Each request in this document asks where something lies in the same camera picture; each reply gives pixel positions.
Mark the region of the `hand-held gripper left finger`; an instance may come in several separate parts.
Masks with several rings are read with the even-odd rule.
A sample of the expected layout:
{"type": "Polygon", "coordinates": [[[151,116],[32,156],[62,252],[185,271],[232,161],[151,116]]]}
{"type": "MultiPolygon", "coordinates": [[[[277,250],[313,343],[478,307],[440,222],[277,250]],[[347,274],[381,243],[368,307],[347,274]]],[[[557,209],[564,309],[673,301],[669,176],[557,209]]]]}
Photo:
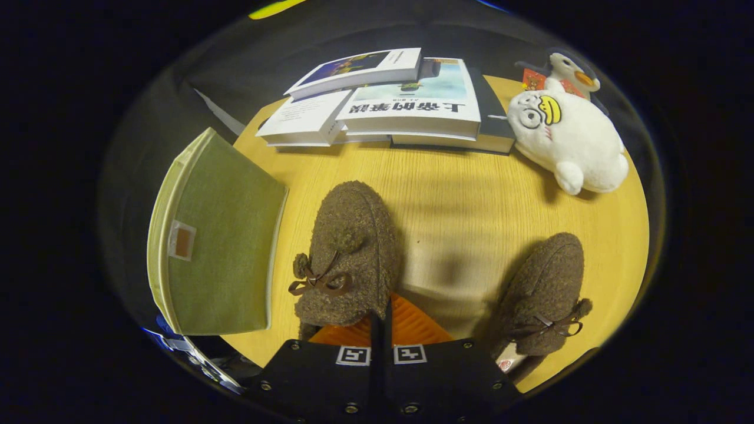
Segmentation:
{"type": "Polygon", "coordinates": [[[283,423],[385,423],[387,320],[370,316],[369,348],[288,340],[247,387],[283,423]]]}

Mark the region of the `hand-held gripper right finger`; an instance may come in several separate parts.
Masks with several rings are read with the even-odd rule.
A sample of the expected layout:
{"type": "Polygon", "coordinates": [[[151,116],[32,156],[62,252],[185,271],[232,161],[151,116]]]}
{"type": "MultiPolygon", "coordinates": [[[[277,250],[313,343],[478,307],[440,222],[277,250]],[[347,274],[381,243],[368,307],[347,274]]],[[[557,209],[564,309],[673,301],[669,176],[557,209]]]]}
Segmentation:
{"type": "Polygon", "coordinates": [[[388,303],[385,330],[389,350],[385,364],[385,397],[390,422],[491,423],[522,400],[522,393],[471,338],[442,343],[399,343],[404,327],[435,333],[431,319],[394,293],[388,303]]]}

